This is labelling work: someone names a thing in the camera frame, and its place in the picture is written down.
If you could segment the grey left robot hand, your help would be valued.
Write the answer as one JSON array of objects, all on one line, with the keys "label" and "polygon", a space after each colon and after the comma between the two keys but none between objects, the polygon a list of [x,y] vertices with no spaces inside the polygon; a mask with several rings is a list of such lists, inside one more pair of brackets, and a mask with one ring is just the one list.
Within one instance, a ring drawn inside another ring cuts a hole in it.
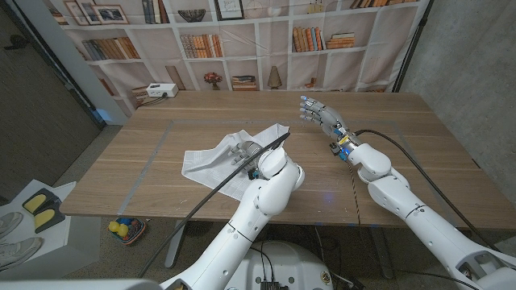
[{"label": "grey left robot hand", "polygon": [[[258,143],[253,141],[243,141],[241,143],[237,143],[234,147],[231,148],[228,153],[229,156],[234,156],[234,159],[231,161],[231,165],[240,166],[241,163],[249,160],[253,155],[262,150],[263,147]],[[243,169],[248,172],[252,170],[256,170],[259,166],[260,156],[258,155],[253,161],[251,161],[248,165],[246,165]]]}]

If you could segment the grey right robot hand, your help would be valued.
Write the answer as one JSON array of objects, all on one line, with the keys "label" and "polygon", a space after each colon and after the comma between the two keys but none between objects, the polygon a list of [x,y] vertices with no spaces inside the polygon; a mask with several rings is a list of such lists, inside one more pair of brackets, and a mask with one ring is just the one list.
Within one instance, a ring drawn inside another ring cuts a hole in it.
[{"label": "grey right robot hand", "polygon": [[345,124],[342,116],[330,106],[320,101],[301,95],[301,119],[311,121],[321,126],[322,131],[329,136],[347,154],[362,144]]}]

